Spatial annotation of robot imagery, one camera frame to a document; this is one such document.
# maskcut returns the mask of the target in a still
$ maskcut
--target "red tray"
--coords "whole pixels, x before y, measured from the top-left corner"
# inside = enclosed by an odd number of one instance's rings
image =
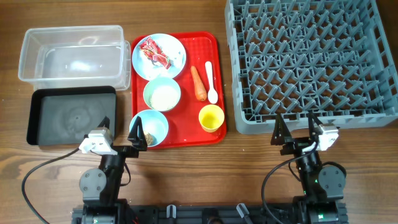
[[[190,67],[194,65],[199,76],[208,91],[209,83],[207,80],[205,62],[211,61],[213,64],[214,88],[218,93],[217,105],[224,109],[224,96],[220,72],[220,62],[218,60],[218,48],[216,38],[209,32],[189,32],[170,34],[181,41],[187,52],[187,61],[184,69],[174,80],[180,85],[181,99],[177,106],[163,114],[169,122],[169,133],[162,143],[156,147],[148,149],[163,149],[169,147],[201,146],[220,142],[226,135],[226,123],[224,122],[219,130],[214,133],[205,132],[199,123],[199,111],[209,101],[198,101],[195,97],[195,87],[193,86]],[[131,44],[131,52],[140,40],[146,36],[140,36]],[[138,112],[150,109],[144,102],[142,93],[147,80],[141,78],[132,69],[131,74],[131,94],[132,94],[132,116]]]

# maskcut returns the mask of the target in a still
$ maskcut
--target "gray dish rack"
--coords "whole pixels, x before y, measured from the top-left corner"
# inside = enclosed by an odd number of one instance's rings
[[[397,70],[375,0],[228,0],[236,129],[290,130],[308,111],[341,128],[398,118]]]

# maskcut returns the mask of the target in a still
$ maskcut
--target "wood grain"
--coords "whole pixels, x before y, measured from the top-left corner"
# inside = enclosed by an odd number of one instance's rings
[[[398,57],[397,1],[379,1],[379,10],[393,56]],[[128,159],[132,182],[121,198],[132,205],[203,205],[260,203],[264,176],[288,159],[270,146],[270,134],[245,136],[235,129],[231,92],[231,61],[226,44],[225,1],[3,1],[0,3],[0,222],[40,223],[21,194],[23,176],[41,162],[75,146],[30,146],[25,141],[32,86],[17,77],[19,54],[27,29],[33,27],[119,24],[125,39],[151,33],[206,30],[219,42],[228,133],[214,146],[143,152]],[[128,143],[130,91],[118,92],[120,134]],[[345,199],[351,223],[396,223],[398,220],[398,122],[385,128],[341,130],[323,161],[347,168]],[[306,131],[295,131],[305,136]],[[82,205],[81,173],[99,164],[99,157],[76,154],[33,173],[27,194],[50,223],[70,223],[73,207]],[[301,185],[284,167],[270,179],[270,202],[289,202]]]

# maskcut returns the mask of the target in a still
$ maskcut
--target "light blue bowl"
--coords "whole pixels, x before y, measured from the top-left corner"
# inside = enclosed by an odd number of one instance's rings
[[[180,101],[180,98],[181,98],[181,88],[178,85],[178,83],[176,81],[174,81],[174,79],[167,78],[167,77],[158,77],[158,78],[155,78],[154,80],[150,81],[149,83],[147,83],[147,85],[144,88],[144,101],[150,109],[155,110],[155,108],[150,103],[150,98],[151,98],[152,94],[154,93],[154,91],[157,88],[162,87],[162,86],[169,86],[177,92],[177,95],[175,96],[176,97],[175,103],[172,105],[169,105],[169,109],[157,110],[157,111],[161,111],[161,112],[166,112],[166,111],[173,109],[177,105],[177,103]]]
[[[169,132],[169,122],[167,122],[166,117],[161,112],[156,110],[141,111],[132,118],[129,130],[131,130],[137,116],[140,116],[142,120],[143,130],[147,131],[154,138],[154,142],[148,147],[157,146],[166,138]]]

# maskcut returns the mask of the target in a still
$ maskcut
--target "black tray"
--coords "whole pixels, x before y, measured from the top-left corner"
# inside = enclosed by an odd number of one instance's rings
[[[107,116],[116,131],[116,90],[111,86],[37,90],[32,95],[26,141],[30,145],[81,143]]]

